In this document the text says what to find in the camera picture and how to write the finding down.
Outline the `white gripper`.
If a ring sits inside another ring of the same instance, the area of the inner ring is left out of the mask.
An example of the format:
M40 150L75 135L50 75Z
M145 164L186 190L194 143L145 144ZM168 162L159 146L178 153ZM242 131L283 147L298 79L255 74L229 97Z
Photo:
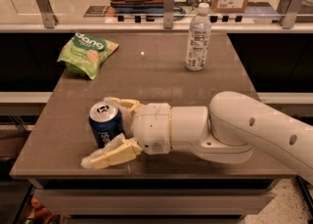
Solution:
M103 169L126 163L135 159L142 149L148 155L164 155L170 152L171 106L167 103L142 106L137 100L117 97L105 97L104 101L116 104L124 113L135 113L132 121L134 138L127 139L123 134L117 135L104 148L84 157L81 161L83 168Z

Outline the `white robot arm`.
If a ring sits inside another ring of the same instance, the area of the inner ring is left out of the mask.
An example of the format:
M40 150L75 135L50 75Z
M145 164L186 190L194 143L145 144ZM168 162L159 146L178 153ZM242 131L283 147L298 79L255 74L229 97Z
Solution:
M221 92L207 107L107 97L90 109L89 124L98 150L81 161L87 169L126 163L142 153L187 152L241 163L258 148L313 180L312 126L237 92Z

